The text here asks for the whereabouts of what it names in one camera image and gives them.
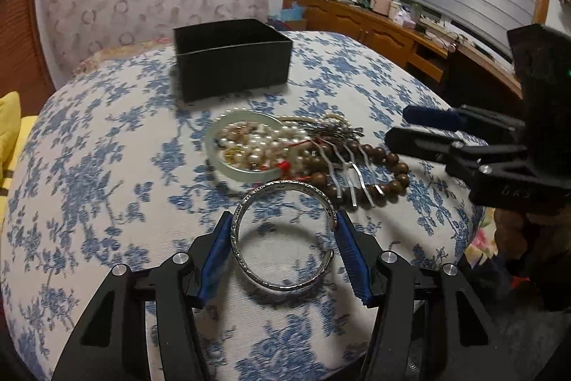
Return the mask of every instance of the jewelry pile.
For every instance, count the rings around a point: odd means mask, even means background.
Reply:
[[[236,108],[209,128],[206,152],[217,170],[238,181],[303,181],[338,207],[384,205],[388,197],[404,193],[410,182],[408,165],[383,147],[361,145],[361,137],[362,128],[336,114],[322,119],[272,117]],[[373,165],[386,167],[395,179],[379,182]],[[363,169],[373,182],[365,183]]]

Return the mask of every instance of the blue and white tablecloth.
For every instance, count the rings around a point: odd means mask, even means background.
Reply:
[[[38,379],[50,379],[74,323],[114,264],[135,270],[161,264],[212,231],[248,191],[205,160],[204,132],[227,108],[314,117],[336,112],[362,126],[362,142],[373,145],[401,123],[406,105],[446,108],[416,79],[352,39],[288,35],[294,40],[289,81],[277,91],[184,108],[173,94],[175,58],[167,46],[104,62],[45,105],[14,175],[0,244],[10,333]],[[415,265],[458,260],[481,210],[443,166],[402,158],[412,170],[406,196],[350,216]],[[243,247],[262,275],[299,280],[329,246],[336,249],[302,197],[287,193],[252,206]],[[151,303],[147,313],[152,377],[162,379]],[[361,355],[375,314],[354,297],[339,255],[322,285],[295,298],[255,288],[231,256],[216,298],[196,322],[219,381],[309,380]]]

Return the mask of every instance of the black box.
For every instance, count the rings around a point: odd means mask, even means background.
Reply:
[[[186,102],[287,82],[293,41],[256,19],[175,29]]]

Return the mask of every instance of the yellow cushion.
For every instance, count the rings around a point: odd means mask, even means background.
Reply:
[[[9,92],[0,99],[0,162],[4,166],[20,133],[20,95]]]
[[[21,119],[21,124],[19,127],[18,137],[16,139],[16,143],[14,144],[14,148],[8,155],[6,159],[6,163],[4,164],[4,170],[14,171],[16,170],[16,165],[18,164],[18,160],[20,158],[20,154],[24,150],[24,146],[28,141],[28,136],[30,136],[30,131],[34,126],[35,121],[38,119],[36,116],[32,117],[24,117]],[[10,190],[12,186],[12,178],[4,178],[3,180],[0,178],[0,187]],[[6,191],[2,190],[0,192],[0,233],[2,233],[2,223],[4,222],[4,211],[6,209],[6,202],[8,200],[7,196],[3,196]]]

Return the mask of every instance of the silver screw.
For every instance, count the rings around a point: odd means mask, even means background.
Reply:
[[[120,263],[119,265],[115,265],[111,270],[115,276],[123,276],[127,272],[127,266]]]
[[[443,266],[442,269],[444,270],[444,273],[446,273],[448,276],[456,276],[458,274],[458,269],[456,268],[456,265],[453,265],[452,263],[446,263],[446,265]]]
[[[381,254],[381,260],[387,263],[395,263],[396,258],[396,254],[391,251],[386,251]]]
[[[183,263],[188,262],[188,254],[179,252],[178,254],[172,256],[172,261],[177,265],[182,265]]]
[[[490,175],[492,173],[492,167],[490,167],[490,165],[480,165],[478,170],[485,175]]]

